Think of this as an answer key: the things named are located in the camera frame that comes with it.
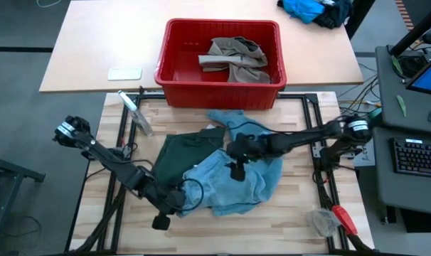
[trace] wooden table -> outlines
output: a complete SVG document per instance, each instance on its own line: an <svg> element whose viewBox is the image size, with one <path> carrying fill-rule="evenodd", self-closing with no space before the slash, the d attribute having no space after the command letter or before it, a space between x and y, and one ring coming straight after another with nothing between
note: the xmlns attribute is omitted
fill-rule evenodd
<svg viewBox="0 0 431 256"><path fill-rule="evenodd" d="M277 0L71 1L41 92L160 89L154 71L172 18L273 20L280 25L289 86L361 84L344 27L303 24ZM140 80L108 81L110 68L139 66Z"/></svg>
<svg viewBox="0 0 431 256"><path fill-rule="evenodd" d="M339 106L335 93L319 92L318 96L323 121L326 123L338 117ZM135 142L139 148L133 159L155 161L166 134L197 132L209 123L216 124L206 117L207 110L172 108L165 100L142 102L140 109L151 122L155 135L146 137L137 132ZM116 143L122 108L123 104L116 94L107 95L97 133L97 140L106 147ZM248 111L246 115L271 129L305 129L301 100L276 100L272 109ZM341 164L350 166L351 162L344 160ZM88 174L101 168L100 163L91 163ZM118 253L327 252L326 240L317 237L305 220L309 211L319 207L316 185L311 179L313 170L309 147L293 149L284 156L282 179L268 202L245 215L216 218L208 209L200 209L182 219L172 216L167 231L153 230L151 224L158 213L157 209L146 199L138 200L128 193ZM355 172L339 169L334 175L341 205L353 218L362 241L372 247L371 231ZM70 248L79 247L101 219L109 176L109 172L104 171L86 182Z"/></svg>

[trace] light blue jeans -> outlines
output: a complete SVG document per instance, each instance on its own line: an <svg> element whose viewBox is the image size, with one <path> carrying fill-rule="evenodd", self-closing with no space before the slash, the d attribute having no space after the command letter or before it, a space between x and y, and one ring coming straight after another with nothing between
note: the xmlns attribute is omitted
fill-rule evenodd
<svg viewBox="0 0 431 256"><path fill-rule="evenodd" d="M244 116L242 110L228 112L210 110L208 117L227 127L237 127L246 122L258 124L255 120ZM268 133L260 126L246 124L237 129L231 129L231 139L236 138L239 132L255 136ZM236 181L230 177L231 169L226 164L231 162L235 160L230 158L223 149L219 149L183 174L183 178L194 178L203 185L204 197L198 208L210 207L214 216L243 214L252 210L258 203L271 198L282 175L282 159L263 159L244 164L244 181ZM186 192L184 208L191 208L199 202L201 188L197 183L187 181L183 184L183 189Z"/></svg>

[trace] blue cloth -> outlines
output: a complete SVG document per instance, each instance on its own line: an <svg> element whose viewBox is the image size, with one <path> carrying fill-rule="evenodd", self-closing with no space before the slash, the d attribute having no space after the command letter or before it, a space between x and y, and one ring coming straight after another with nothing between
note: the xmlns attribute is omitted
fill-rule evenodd
<svg viewBox="0 0 431 256"><path fill-rule="evenodd" d="M284 10L305 24L311 23L324 12L324 6L315 0L283 0Z"/></svg>
<svg viewBox="0 0 431 256"><path fill-rule="evenodd" d="M227 127L236 127L245 122L257 123L245 117L242 110L229 112L211 110L208 117ZM260 135L267 131L257 125L246 124L230 130L231 138L235 138L239 132ZM251 161L244 165L245 180L239 182L230 177L230 167L226 166L230 162L234 160L219 149L183 175L183 178L194 178L201 182L204 197L198 208L210 207L214 216L243 214L252 210L258 203L269 200L282 175L282 159ZM201 188L197 183L187 181L183 184L183 190L186 192L184 208L191 208L200 201Z"/></svg>

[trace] keyboard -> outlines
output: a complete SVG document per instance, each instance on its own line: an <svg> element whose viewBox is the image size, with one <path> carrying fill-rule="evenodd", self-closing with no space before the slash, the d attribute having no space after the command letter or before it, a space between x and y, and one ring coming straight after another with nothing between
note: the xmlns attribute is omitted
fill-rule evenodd
<svg viewBox="0 0 431 256"><path fill-rule="evenodd" d="M431 177L431 142L419 139L390 139L394 171Z"/></svg>

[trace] green object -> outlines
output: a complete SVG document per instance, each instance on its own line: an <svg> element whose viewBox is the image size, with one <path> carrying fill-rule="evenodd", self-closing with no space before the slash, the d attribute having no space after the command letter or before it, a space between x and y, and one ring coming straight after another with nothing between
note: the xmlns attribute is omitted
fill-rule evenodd
<svg viewBox="0 0 431 256"><path fill-rule="evenodd" d="M369 118L369 124L371 124L373 127L379 126L381 123L381 107L379 107L376 110L372 110L367 114L367 117Z"/></svg>
<svg viewBox="0 0 431 256"><path fill-rule="evenodd" d="M200 132L166 135L152 171L159 184L176 185L182 174L201 163L216 149L223 147L225 127L202 129Z"/></svg>
<svg viewBox="0 0 431 256"><path fill-rule="evenodd" d="M403 116L407 117L407 107L405 106L405 102L403 101L403 98L400 95L396 95L395 98L398 99Z"/></svg>
<svg viewBox="0 0 431 256"><path fill-rule="evenodd" d="M397 69L398 72L401 75L403 75L403 71L402 71L402 68L400 67L399 60L394 55L391 56L391 59L393 59L393 65L395 66L395 69Z"/></svg>

